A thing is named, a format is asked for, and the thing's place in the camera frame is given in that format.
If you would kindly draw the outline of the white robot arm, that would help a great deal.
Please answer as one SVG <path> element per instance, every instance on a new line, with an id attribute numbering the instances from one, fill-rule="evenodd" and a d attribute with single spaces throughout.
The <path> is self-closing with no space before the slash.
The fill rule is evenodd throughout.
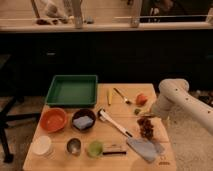
<path id="1" fill-rule="evenodd" d="M 159 96 L 150 112 L 167 119 L 174 104 L 188 112 L 200 125 L 213 135 L 213 107 L 191 96 L 185 79 L 164 79 L 159 83 Z"/>

